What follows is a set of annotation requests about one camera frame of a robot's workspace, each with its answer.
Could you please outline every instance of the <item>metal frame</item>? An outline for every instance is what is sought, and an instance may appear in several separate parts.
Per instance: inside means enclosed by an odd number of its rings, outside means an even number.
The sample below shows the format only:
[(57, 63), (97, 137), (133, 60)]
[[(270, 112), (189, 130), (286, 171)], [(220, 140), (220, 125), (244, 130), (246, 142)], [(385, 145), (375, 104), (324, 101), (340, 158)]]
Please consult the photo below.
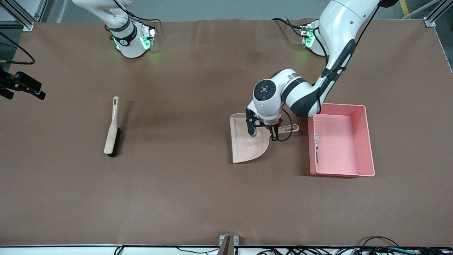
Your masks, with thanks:
[(32, 16), (24, 9), (16, 0), (2, 0), (1, 6), (11, 15), (16, 21), (0, 21), (0, 25), (4, 28), (24, 28), (24, 31), (31, 31), (34, 22), (41, 21), (45, 8), (49, 0), (41, 0), (38, 9)]
[(221, 243), (217, 255), (233, 255), (235, 244), (239, 245), (238, 235), (221, 235), (219, 237)]
[(453, 0), (442, 0), (433, 11), (431, 11), (428, 16), (424, 17), (426, 27), (435, 27), (435, 21), (442, 16), (451, 6), (453, 5)]
[(432, 0), (431, 2), (423, 5), (422, 7), (416, 9), (415, 11), (407, 14), (406, 16), (404, 16), (402, 19), (405, 20), (405, 19), (409, 19), (410, 17), (414, 16), (415, 14), (427, 9), (428, 7), (432, 6), (433, 4), (436, 4), (438, 3), (440, 0)]

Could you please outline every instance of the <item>pink plastic bin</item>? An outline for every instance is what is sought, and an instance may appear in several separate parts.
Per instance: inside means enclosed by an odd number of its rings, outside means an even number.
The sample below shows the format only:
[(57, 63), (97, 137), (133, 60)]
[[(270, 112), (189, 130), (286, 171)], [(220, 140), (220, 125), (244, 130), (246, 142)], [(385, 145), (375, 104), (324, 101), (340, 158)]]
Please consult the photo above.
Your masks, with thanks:
[(323, 104), (308, 119), (308, 142), (312, 175), (374, 176), (365, 106)]

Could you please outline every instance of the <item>beige dustpan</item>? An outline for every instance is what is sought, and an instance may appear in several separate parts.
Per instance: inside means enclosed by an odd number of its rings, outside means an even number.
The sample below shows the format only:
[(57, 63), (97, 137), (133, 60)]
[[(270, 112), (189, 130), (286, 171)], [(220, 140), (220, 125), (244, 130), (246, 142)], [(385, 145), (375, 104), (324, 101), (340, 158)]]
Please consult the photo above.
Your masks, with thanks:
[[(256, 136), (249, 135), (247, 130), (245, 113), (236, 113), (230, 117), (231, 148), (233, 151), (233, 163), (240, 163), (255, 159), (269, 146), (270, 132), (265, 127), (256, 128)], [(293, 124), (293, 132), (299, 130), (299, 126)], [(279, 134), (291, 132), (291, 126), (279, 128)]]

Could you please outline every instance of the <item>metal bracket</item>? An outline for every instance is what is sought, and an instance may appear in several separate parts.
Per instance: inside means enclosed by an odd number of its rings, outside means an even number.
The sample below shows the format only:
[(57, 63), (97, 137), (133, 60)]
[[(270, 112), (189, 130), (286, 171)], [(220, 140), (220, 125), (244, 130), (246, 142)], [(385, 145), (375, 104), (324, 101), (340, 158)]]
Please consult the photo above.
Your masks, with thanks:
[(434, 8), (433, 11), (424, 17), (426, 27), (435, 27), (434, 23), (440, 16), (442, 16), (451, 6), (453, 5), (453, 0), (441, 0), (440, 3)]
[(435, 27), (436, 26), (435, 22), (428, 23), (428, 21), (426, 20), (426, 17), (423, 18), (423, 21), (424, 21), (426, 27)]
[(22, 29), (22, 31), (30, 32), (33, 30), (33, 27), (34, 27), (34, 22), (31, 23), (31, 27), (24, 27), (24, 29)]
[[(228, 235), (220, 235), (219, 236), (219, 245), (222, 245), (223, 239)], [(239, 245), (239, 236), (238, 235), (230, 235), (233, 237), (234, 245), (238, 246)]]
[(36, 19), (16, 0), (2, 0), (0, 2), (1, 6), (24, 26), (24, 31), (31, 31), (33, 29), (33, 22)]

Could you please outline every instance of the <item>brown cloth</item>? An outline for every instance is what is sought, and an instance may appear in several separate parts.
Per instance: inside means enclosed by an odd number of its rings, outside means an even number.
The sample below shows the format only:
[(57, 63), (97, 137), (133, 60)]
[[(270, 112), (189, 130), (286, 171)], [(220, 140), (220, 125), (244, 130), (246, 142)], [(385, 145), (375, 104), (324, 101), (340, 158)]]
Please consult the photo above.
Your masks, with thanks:
[[(36, 64), (11, 71), (47, 97), (0, 98), (1, 244), (453, 245), (453, 78), (433, 28), (373, 21), (327, 98), (367, 108), (376, 176), (356, 179), (310, 176), (305, 119), (232, 163), (229, 116), (254, 85), (285, 68), (315, 82), (324, 68), (289, 27), (203, 20), (157, 36), (155, 52), (127, 59), (103, 24), (24, 33)], [(114, 96), (123, 132), (109, 158)]]

